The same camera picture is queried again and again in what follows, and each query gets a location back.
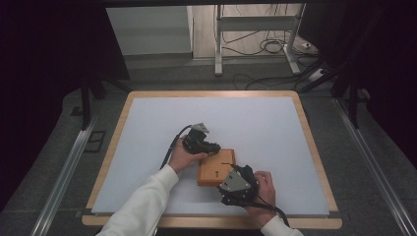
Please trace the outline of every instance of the wooden block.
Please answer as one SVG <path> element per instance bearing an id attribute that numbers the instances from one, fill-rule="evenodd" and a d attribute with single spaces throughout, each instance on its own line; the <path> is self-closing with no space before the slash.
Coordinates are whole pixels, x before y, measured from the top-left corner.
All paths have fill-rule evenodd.
<path id="1" fill-rule="evenodd" d="M 233 149 L 221 149 L 218 154 L 200 160 L 197 184 L 199 186 L 218 186 L 236 164 Z"/>

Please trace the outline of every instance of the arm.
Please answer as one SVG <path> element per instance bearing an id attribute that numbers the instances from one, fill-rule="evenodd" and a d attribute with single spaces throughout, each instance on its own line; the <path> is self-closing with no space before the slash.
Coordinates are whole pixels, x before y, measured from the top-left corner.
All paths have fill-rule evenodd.
<path id="1" fill-rule="evenodd" d="M 269 172 L 257 171 L 255 178 L 259 183 L 259 195 L 255 203 L 275 205 L 275 188 L 273 187 L 272 177 Z M 297 229 L 286 226 L 276 213 L 257 207 L 245 207 L 245 210 L 259 225 L 261 232 L 266 236 L 302 236 Z"/>
<path id="2" fill-rule="evenodd" d="M 153 235 L 166 208 L 169 191 L 178 182 L 178 173 L 205 153 L 189 154 L 179 139 L 168 165 L 151 175 L 129 200 L 116 211 L 97 235 Z"/>

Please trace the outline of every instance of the wooden frame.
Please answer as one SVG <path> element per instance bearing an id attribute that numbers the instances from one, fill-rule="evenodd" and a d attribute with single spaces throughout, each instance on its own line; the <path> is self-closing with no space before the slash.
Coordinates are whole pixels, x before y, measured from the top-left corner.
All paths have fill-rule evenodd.
<path id="1" fill-rule="evenodd" d="M 316 171 L 318 173 L 324 194 L 328 203 L 330 215 L 328 217 L 315 218 L 288 218 L 293 228 L 310 228 L 310 229 L 338 229 L 342 225 L 341 215 L 338 212 L 333 193 L 328 183 L 328 177 L 323 168 L 319 152 L 313 139 L 309 124 L 306 119 L 300 98 L 295 91 L 237 91 L 237 90 L 188 90 L 188 91 L 133 91 L 129 93 L 123 111 L 120 115 L 113 137 L 104 157 L 101 169 L 98 173 L 94 187 L 92 189 L 86 210 L 92 209 L 98 192 L 104 182 L 108 168 L 115 153 L 123 127 L 129 114 L 130 107 L 135 97 L 274 97 L 288 96 L 291 97 L 297 110 L 304 135 L 310 153 L 313 158 Z M 104 225 L 110 215 L 94 215 L 86 212 L 82 221 L 85 225 Z M 221 228 L 221 229 L 255 229 L 259 228 L 254 221 L 248 216 L 195 216 L 195 215 L 163 215 L 158 222 L 157 227 L 179 227 L 179 228 Z"/>

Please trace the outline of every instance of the white sleeve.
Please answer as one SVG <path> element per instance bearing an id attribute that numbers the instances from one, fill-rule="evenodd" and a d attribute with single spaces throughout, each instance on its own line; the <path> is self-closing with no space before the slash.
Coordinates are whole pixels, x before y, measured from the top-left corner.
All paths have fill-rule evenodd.
<path id="1" fill-rule="evenodd" d="M 116 211 L 97 235 L 153 235 L 178 175 L 165 165 Z"/>
<path id="2" fill-rule="evenodd" d="M 297 229 L 286 226 L 278 215 L 264 225 L 264 227 L 261 228 L 261 232 L 265 236 L 303 236 Z"/>

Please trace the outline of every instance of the hand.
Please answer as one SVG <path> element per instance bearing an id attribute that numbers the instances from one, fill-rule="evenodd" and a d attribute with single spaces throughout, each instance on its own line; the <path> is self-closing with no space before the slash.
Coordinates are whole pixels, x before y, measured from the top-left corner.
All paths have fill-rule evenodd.
<path id="1" fill-rule="evenodd" d="M 259 183 L 258 197 L 254 202 L 258 204 L 268 204 L 275 206 L 275 188 L 272 183 L 272 176 L 266 171 L 255 172 L 255 178 Z M 258 207 L 247 206 L 245 210 L 262 226 L 266 225 L 272 218 L 276 216 L 273 211 Z"/>
<path id="2" fill-rule="evenodd" d="M 168 165 L 178 174 L 181 170 L 189 166 L 193 161 L 208 157 L 206 153 L 189 154 L 182 145 L 183 138 L 178 139 L 172 151 Z"/>

